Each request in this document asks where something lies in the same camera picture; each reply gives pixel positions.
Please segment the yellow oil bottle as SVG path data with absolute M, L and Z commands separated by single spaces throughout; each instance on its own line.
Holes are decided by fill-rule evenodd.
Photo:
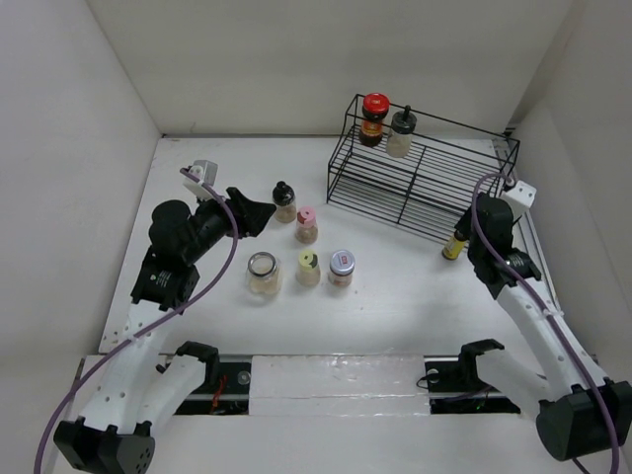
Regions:
M 441 250 L 442 256 L 450 261 L 456 260 L 467 242 L 468 237 L 460 230 L 455 229 Z

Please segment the black cap seasoning jar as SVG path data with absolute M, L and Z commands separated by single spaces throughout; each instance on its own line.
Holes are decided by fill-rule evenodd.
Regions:
M 410 105 L 393 115 L 386 142 L 386 152 L 389 156 L 403 158 L 408 154 L 416 124 L 417 118 L 412 113 Z

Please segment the red cap sauce bottle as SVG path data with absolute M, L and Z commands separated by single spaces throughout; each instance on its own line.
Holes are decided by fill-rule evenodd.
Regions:
M 371 93 L 364 96 L 361 106 L 362 122 L 358 133 L 361 144 L 375 147 L 381 142 L 383 121 L 389 109 L 390 101 L 384 94 Z

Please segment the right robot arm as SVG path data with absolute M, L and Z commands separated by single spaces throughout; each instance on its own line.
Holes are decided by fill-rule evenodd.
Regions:
M 549 300 L 539 268 L 514 246 L 514 222 L 507 197 L 476 190 L 459 224 L 469 228 L 467 257 L 477 279 L 512 318 L 542 371 L 529 370 L 503 344 L 486 339 L 463 345 L 457 360 L 429 369 L 422 380 L 428 390 L 446 393 L 445 403 L 496 390 L 534 421 L 554 459 L 577 462 L 610 451 L 610 470 L 617 472 L 631 428 L 631 385 L 612 380 L 585 353 Z

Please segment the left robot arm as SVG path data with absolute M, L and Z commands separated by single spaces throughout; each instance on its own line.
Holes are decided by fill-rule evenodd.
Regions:
M 209 391 L 220 377 L 217 348 L 184 342 L 172 361 L 160 352 L 198 284 L 197 261 L 219 240 L 256 237 L 276 208 L 237 189 L 219 203 L 191 210 L 180 200 L 152 212 L 150 246 L 131 292 L 123 329 L 125 347 L 107 361 L 103 377 L 76 421 L 62 421 L 53 441 L 68 463 L 87 473 L 144 473 L 155 437 L 195 390 Z

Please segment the black pump cap spice jar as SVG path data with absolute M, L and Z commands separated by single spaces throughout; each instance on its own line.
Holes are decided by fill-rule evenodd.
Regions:
M 273 202 L 276 205 L 275 218 L 281 223 L 290 223 L 296 218 L 294 189 L 285 181 L 279 181 L 273 189 Z

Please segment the open wide glass jar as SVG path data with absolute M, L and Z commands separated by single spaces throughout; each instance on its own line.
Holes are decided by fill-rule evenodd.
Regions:
M 248 260 L 247 283 L 254 294 L 276 295 L 282 285 L 279 259 L 269 252 L 253 254 Z

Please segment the pink cap spice bottle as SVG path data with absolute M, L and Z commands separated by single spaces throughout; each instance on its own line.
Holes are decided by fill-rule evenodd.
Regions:
M 311 206 L 302 206 L 296 213 L 296 240 L 302 244 L 310 245 L 318 238 L 318 226 L 315 209 Z

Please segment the yellow cap spice bottle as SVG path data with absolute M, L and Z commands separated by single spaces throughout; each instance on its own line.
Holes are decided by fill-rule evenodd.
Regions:
M 302 251 L 297 258 L 296 280 L 303 286 L 313 287 L 320 282 L 318 255 L 311 249 Z

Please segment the silver lid spice jar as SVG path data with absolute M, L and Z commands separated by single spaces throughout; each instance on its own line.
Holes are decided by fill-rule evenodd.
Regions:
M 346 287 L 352 283 L 356 269 L 356 258 L 349 250 L 338 250 L 332 254 L 329 264 L 329 282 Z

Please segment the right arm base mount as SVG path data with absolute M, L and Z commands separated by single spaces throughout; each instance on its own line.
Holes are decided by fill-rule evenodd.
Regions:
M 496 340 L 467 343 L 458 355 L 425 358 L 416 386 L 430 395 L 432 415 L 520 414 L 520 408 L 478 377 L 476 358 L 505 347 Z

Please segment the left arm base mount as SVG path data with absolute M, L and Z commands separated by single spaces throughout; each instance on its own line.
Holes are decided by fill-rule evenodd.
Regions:
M 177 416 L 241 416 L 249 413 L 252 361 L 228 359 L 220 363 L 218 380 L 199 388 L 180 404 Z

